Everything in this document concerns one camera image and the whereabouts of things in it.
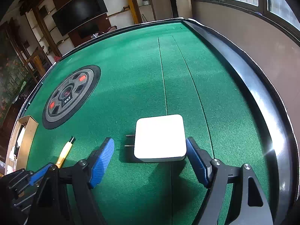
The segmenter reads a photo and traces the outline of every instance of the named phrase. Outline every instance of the window frame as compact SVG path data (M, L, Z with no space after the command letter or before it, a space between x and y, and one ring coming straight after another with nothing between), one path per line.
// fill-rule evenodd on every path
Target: window frame
M300 46L300 31L292 24L279 17L278 15L268 11L268 0L258 0L258 6L237 1L237 0L197 0L203 2L216 3L223 6L242 10L243 12L259 17L271 25L275 26L291 38L298 46Z

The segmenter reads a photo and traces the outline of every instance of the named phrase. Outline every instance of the floral wallpaper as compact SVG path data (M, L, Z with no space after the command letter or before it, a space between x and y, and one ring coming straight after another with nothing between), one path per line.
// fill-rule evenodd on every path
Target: floral wallpaper
M28 79L28 71L11 45L6 30L0 31L0 127L12 102Z

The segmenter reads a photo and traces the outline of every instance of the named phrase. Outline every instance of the metal screw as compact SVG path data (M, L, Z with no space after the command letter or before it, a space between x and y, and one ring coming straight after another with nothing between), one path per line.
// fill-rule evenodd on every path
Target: metal screw
M85 159L82 159L78 163L79 163L79 165L84 166L84 165L86 165L86 162L87 161Z
M49 167L49 170L50 170L50 171L54 171L56 168L57 168L56 165L51 165L51 166Z
M221 161L219 159L212 159L211 163L219 166L221 164Z
M251 166L250 166L249 164L247 164L247 163L244 164L243 167L244 167L245 169L247 169L247 170L250 170L250 169L251 169Z

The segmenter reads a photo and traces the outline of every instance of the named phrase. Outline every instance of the yellow pen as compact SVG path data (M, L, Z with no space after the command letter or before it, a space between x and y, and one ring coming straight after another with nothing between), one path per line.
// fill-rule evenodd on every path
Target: yellow pen
M61 168L67 155L69 154L69 151L73 145L75 141L75 138L73 136L71 136L71 139L64 145L59 157L58 157L58 160L56 162L56 166L58 166L58 168Z

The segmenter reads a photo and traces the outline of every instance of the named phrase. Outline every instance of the blue gripper pad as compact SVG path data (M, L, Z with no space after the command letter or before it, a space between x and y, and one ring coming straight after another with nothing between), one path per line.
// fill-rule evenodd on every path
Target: blue gripper pad
M99 156L91 168L91 179L89 182L91 188L94 188L97 184L101 183L103 175L113 155L114 148L114 140L112 138L106 138L99 149L100 153L97 153L98 151L96 152L96 155Z
M204 162L201 160L200 155L195 150L195 148L198 148L199 150L200 148L198 147L194 139L190 139L190 138L186 139L186 145L187 145L187 157L192 165L194 173L199 183L203 184L204 187L207 188L209 186L207 170L205 168Z
M39 181L44 174L47 172L48 168L53 165L53 163L48 163L46 166L42 167L40 170L38 170L37 172L35 172L29 180L29 184L31 186L33 186L37 181Z

